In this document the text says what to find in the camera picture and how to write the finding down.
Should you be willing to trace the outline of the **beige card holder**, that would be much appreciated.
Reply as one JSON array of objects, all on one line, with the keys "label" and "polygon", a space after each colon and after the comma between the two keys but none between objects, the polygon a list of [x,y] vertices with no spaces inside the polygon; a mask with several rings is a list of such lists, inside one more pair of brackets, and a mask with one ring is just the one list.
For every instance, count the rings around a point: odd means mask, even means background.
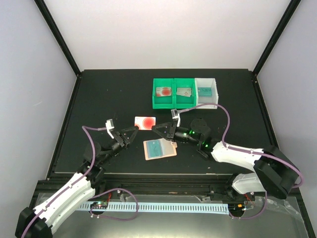
[{"label": "beige card holder", "polygon": [[168,141],[164,138],[157,139],[157,140],[160,140],[160,142],[161,142],[162,156],[160,156],[158,158],[149,159],[148,155],[147,155],[147,149],[146,149],[146,142],[147,141],[144,141],[143,145],[144,145],[145,160],[148,161],[148,160],[154,160],[154,159],[161,159],[161,158],[173,157],[173,156],[177,155],[177,151],[176,151],[177,143],[176,142]]}]

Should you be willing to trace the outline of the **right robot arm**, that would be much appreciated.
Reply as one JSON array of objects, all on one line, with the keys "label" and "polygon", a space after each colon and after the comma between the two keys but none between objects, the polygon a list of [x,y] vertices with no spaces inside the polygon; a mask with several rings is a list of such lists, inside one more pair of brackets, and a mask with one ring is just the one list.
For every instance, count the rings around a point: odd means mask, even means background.
[{"label": "right robot arm", "polygon": [[225,187],[231,200],[251,192],[267,192],[278,199],[286,199],[299,178],[297,167],[275,146],[252,149],[231,144],[211,136],[211,129],[203,119],[194,119],[190,128],[167,122],[152,127],[160,137],[196,146],[207,160],[228,163],[248,169],[248,174],[237,174]]}]

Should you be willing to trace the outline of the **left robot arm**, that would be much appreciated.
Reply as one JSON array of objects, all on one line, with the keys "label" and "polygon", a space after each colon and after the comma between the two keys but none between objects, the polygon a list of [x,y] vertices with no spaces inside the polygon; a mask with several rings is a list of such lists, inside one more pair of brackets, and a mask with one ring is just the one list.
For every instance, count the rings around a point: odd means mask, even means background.
[{"label": "left robot arm", "polygon": [[[46,201],[31,209],[21,211],[15,230],[17,238],[51,238],[62,223],[84,202],[103,197],[106,185],[102,183],[104,164],[109,159],[127,149],[137,135],[137,126],[115,130],[112,121],[105,127],[90,128],[83,126],[90,142],[90,150],[84,164],[71,179]],[[90,130],[107,131],[111,138],[110,145],[104,149],[93,142]]]}]

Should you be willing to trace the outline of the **teal card in holder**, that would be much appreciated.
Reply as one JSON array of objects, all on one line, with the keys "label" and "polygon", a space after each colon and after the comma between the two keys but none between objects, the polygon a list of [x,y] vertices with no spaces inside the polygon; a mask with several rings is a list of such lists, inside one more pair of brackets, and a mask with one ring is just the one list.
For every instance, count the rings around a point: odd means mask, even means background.
[{"label": "teal card in holder", "polygon": [[160,140],[150,140],[146,142],[147,155],[149,159],[162,156],[162,146]]}]

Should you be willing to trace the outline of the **red circle card in bin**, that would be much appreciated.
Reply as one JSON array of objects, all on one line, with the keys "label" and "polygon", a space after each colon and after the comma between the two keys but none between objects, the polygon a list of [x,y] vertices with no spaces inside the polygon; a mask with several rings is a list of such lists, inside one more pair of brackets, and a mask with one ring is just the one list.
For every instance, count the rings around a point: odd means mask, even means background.
[{"label": "red circle card in bin", "polygon": [[164,96],[163,90],[164,90],[163,87],[156,87],[155,96],[156,96],[156,97],[162,97],[162,96]]}]

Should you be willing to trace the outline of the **teal card in bin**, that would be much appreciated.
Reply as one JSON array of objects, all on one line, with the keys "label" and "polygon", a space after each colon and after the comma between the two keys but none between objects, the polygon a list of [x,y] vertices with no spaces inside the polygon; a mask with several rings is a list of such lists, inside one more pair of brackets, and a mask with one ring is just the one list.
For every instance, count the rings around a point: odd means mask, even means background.
[{"label": "teal card in bin", "polygon": [[198,87],[199,97],[211,97],[212,89],[210,87]]}]

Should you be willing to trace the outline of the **left green bin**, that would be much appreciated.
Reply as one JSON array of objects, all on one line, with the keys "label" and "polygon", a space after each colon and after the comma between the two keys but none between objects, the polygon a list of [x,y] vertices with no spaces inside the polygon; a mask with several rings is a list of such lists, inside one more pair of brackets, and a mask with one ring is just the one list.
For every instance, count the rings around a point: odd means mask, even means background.
[{"label": "left green bin", "polygon": [[152,92],[152,107],[155,110],[173,109],[175,103],[174,79],[154,78]]}]

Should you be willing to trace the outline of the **green bin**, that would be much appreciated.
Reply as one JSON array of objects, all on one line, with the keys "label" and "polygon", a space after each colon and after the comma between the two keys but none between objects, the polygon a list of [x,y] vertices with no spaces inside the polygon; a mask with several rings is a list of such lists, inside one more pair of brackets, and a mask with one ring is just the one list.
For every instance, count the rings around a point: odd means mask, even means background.
[{"label": "green bin", "polygon": [[[180,95],[179,89],[190,89],[189,96]],[[187,109],[196,105],[197,92],[194,78],[174,78],[172,97],[175,109]]]},{"label": "green bin", "polygon": [[173,109],[175,103],[174,79],[154,78],[152,92],[152,107],[155,110]]}]

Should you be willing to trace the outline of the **middle green bin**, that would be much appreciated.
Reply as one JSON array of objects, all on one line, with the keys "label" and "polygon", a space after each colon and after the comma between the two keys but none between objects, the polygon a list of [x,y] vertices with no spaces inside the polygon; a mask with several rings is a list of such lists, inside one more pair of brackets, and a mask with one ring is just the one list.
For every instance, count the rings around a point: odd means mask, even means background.
[{"label": "middle green bin", "polygon": [[[179,89],[190,89],[189,96],[180,95]],[[194,78],[174,78],[172,97],[175,109],[187,109],[196,105],[197,92]]]}]

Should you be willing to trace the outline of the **white bin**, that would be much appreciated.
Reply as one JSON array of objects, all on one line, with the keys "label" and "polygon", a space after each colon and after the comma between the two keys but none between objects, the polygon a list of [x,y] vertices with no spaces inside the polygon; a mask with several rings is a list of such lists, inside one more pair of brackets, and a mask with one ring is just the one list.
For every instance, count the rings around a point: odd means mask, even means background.
[{"label": "white bin", "polygon": [[196,105],[198,109],[217,109],[218,92],[215,78],[195,78]]}]

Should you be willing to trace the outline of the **left small circuit board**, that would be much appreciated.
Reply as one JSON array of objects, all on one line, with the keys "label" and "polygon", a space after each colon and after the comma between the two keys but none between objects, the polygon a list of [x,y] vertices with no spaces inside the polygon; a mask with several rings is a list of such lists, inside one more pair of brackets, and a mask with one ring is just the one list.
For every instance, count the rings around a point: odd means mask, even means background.
[{"label": "left small circuit board", "polygon": [[108,202],[106,201],[95,201],[90,205],[91,209],[106,209],[108,207]]}]

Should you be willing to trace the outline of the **small circuit board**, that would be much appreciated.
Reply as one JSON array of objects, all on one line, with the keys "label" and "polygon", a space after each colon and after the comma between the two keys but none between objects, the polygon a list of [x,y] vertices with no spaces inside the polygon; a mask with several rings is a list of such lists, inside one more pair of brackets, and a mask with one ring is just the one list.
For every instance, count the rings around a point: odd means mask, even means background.
[{"label": "small circuit board", "polygon": [[233,204],[228,204],[228,209],[231,211],[245,211],[248,209],[248,207],[245,204],[240,204],[240,203],[233,203]]},{"label": "small circuit board", "polygon": [[106,201],[95,201],[90,205],[91,209],[106,209],[108,207],[108,202]]}]

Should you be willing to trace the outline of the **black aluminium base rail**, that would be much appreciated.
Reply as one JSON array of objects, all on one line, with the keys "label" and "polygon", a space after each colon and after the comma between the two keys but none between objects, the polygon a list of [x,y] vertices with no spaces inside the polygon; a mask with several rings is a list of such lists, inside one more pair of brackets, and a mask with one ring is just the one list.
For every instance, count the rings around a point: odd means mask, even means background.
[{"label": "black aluminium base rail", "polygon": [[91,183],[96,194],[111,188],[124,188],[135,195],[202,195],[220,200],[241,200],[245,192],[239,194],[229,183],[230,174],[136,174],[105,173],[93,178],[87,175],[83,180]]}]

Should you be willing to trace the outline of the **right black frame post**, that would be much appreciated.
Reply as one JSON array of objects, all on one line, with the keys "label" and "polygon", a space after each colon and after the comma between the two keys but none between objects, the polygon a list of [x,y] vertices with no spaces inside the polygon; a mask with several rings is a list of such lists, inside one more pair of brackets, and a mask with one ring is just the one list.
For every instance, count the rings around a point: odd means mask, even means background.
[{"label": "right black frame post", "polygon": [[287,27],[290,19],[292,18],[300,3],[301,0],[291,0],[289,2],[286,10],[284,11],[281,19],[279,20],[279,23],[277,24],[273,34],[271,35],[264,51],[262,52],[256,66],[253,69],[254,76],[259,75],[261,69],[263,68],[265,62],[267,61],[268,57],[273,51],[276,43],[278,42],[279,38],[281,37],[282,33],[284,32],[285,28]]}]

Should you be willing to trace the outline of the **black frame post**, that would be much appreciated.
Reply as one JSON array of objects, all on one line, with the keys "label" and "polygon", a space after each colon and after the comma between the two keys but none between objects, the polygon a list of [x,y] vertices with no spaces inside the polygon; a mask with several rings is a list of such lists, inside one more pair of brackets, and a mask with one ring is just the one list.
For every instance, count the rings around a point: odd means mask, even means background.
[{"label": "black frame post", "polygon": [[66,57],[71,69],[73,70],[74,74],[79,77],[81,75],[81,71],[67,45],[65,42],[49,8],[47,7],[44,0],[34,0],[37,8],[39,9],[41,15],[43,16],[46,24],[48,25],[51,33],[53,34],[55,40],[57,41],[60,49],[62,50],[64,56]]},{"label": "black frame post", "polygon": [[290,19],[292,18],[300,3],[301,0],[291,0],[289,2],[286,10],[284,11],[281,19],[279,20],[279,23],[277,24],[273,34],[271,35],[264,51],[262,52],[256,66],[253,69],[254,76],[259,75],[261,69],[263,68],[265,62],[267,61],[268,57],[273,51],[276,43],[278,42],[279,38],[281,37],[282,33],[284,32],[285,28],[287,27]]}]

